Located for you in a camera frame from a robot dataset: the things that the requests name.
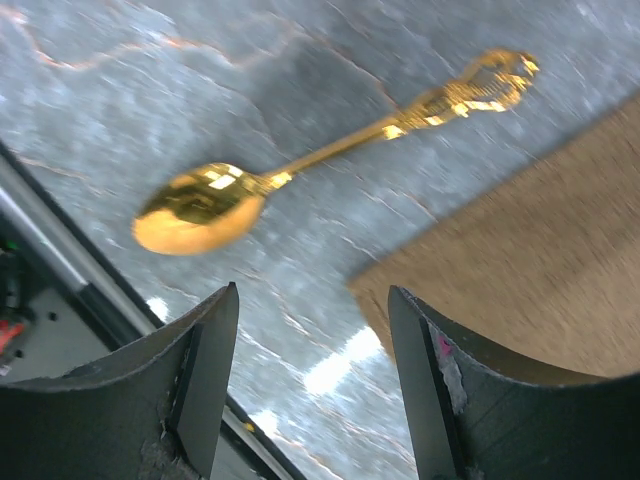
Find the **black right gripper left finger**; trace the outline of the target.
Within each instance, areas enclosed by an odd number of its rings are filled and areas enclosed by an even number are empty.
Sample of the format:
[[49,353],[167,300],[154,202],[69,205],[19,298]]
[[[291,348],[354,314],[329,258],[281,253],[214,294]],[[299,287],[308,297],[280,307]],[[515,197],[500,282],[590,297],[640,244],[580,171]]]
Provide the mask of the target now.
[[1,388],[4,479],[207,479],[235,348],[234,283],[57,378]]

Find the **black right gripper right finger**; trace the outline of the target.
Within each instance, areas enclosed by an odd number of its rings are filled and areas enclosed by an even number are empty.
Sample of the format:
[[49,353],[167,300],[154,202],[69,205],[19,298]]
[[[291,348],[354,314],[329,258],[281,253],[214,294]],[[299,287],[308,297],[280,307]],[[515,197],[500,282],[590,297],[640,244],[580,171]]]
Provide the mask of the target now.
[[556,367],[389,290],[392,343],[422,479],[635,479],[639,378]]

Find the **brown cloth napkin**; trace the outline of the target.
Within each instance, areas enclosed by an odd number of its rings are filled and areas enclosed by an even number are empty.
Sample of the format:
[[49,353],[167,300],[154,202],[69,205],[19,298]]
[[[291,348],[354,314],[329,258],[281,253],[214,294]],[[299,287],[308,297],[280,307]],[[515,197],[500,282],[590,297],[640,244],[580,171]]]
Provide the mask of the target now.
[[441,220],[350,281],[384,346],[391,286],[534,359],[639,368],[639,101]]

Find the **gold ornate spoon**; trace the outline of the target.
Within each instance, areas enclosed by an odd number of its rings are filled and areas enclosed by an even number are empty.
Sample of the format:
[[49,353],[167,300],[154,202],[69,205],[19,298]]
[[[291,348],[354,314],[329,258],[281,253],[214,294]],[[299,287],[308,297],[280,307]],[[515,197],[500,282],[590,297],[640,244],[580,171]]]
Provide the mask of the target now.
[[394,140],[432,129],[475,111],[504,112],[533,84],[537,59],[524,51],[492,49],[457,77],[417,96],[407,107],[279,169],[249,173],[209,163],[158,189],[132,221],[132,234],[148,251],[195,255],[230,244],[259,219],[268,195],[316,164],[375,140]]

